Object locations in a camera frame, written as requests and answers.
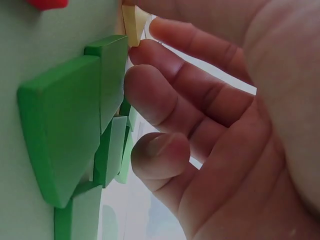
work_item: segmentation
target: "light green surface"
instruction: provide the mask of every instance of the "light green surface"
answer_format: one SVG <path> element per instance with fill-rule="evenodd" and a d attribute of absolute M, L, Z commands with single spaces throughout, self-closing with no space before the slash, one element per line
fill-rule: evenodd
<path fill-rule="evenodd" d="M 112 35 L 93 42 L 85 48 L 84 54 L 101 59 L 100 129 L 103 133 L 124 99 L 128 37 Z"/>
<path fill-rule="evenodd" d="M 126 116 L 116 116 L 101 135 L 94 156 L 93 181 L 103 188 L 120 172 L 126 134 Z"/>
<path fill-rule="evenodd" d="M 132 139 L 132 133 L 130 127 L 127 126 L 125 129 L 121 170 L 119 174 L 114 178 L 120 184 L 127 183 L 129 168 L 131 166 L 131 151 L 133 147 L 134 141 Z"/>
<path fill-rule="evenodd" d="M 116 0 L 71 0 L 39 13 L 0 0 L 0 239 L 53 240 L 54 208 L 43 200 L 20 127 L 18 86 L 114 34 Z"/>
<path fill-rule="evenodd" d="M 54 211 L 54 240 L 96 240 L 102 186 L 80 184 L 66 208 Z"/>
<path fill-rule="evenodd" d="M 64 208 L 100 144 L 100 58 L 73 58 L 24 82 L 23 135 L 44 200 Z"/>
<path fill-rule="evenodd" d="M 124 98 L 120 107 L 120 115 L 128 116 L 127 125 L 130 127 L 132 132 L 135 130 L 137 114 L 137 110 L 135 110 L 127 101 L 127 99 Z"/>
<path fill-rule="evenodd" d="M 118 240 L 118 222 L 112 207 L 102 208 L 102 240 Z"/>

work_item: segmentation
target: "skin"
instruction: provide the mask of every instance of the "skin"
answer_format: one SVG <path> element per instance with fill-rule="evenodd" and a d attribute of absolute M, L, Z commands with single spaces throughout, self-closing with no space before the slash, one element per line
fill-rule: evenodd
<path fill-rule="evenodd" d="M 188 240 L 320 239 L 320 1 L 133 3 L 162 17 L 154 38 L 257 87 L 233 88 L 143 40 L 124 91 L 162 133 L 134 147 L 135 174 Z"/>

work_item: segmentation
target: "green rectangular block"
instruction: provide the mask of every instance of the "green rectangular block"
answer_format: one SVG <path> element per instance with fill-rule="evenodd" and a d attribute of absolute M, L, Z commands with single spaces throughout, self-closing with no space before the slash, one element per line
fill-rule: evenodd
<path fill-rule="evenodd" d="M 124 99 L 124 76 L 128 59 L 128 37 L 112 35 L 86 46 L 85 55 L 101 59 L 100 132 L 106 130 Z"/>
<path fill-rule="evenodd" d="M 131 130 L 130 127 L 127 126 L 125 130 L 121 170 L 119 174 L 114 178 L 120 184 L 127 183 L 129 168 L 131 166 L 131 152 L 133 147 L 134 141 L 132 139 Z"/>
<path fill-rule="evenodd" d="M 126 116 L 115 116 L 101 135 L 94 156 L 93 182 L 105 188 L 120 172 L 126 134 Z"/>
<path fill-rule="evenodd" d="M 80 184 L 64 209 L 54 209 L 54 240 L 96 240 L 102 186 Z"/>
<path fill-rule="evenodd" d="M 135 130 L 136 119 L 137 119 L 137 110 L 135 110 L 126 98 L 123 99 L 123 102 L 120 106 L 120 115 L 127 116 L 128 122 L 127 125 L 130 127 L 131 131 Z"/>
<path fill-rule="evenodd" d="M 44 200 L 64 208 L 100 144 L 97 56 L 81 56 L 17 91 L 24 139 Z"/>

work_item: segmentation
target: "wall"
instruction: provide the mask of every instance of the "wall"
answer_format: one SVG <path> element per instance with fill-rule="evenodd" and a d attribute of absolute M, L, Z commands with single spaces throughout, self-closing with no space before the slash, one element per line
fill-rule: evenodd
<path fill-rule="evenodd" d="M 53 240 L 53 208 L 39 192 L 20 127 L 19 84 L 115 32 L 118 0 L 71 0 L 39 13 L 0 1 L 0 239 Z"/>

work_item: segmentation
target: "yellow block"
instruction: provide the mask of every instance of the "yellow block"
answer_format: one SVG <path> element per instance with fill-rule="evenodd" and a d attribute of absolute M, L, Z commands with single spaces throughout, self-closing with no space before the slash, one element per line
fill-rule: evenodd
<path fill-rule="evenodd" d="M 130 47 L 137 47 L 150 14 L 132 5 L 122 5 L 122 14 L 128 44 Z"/>

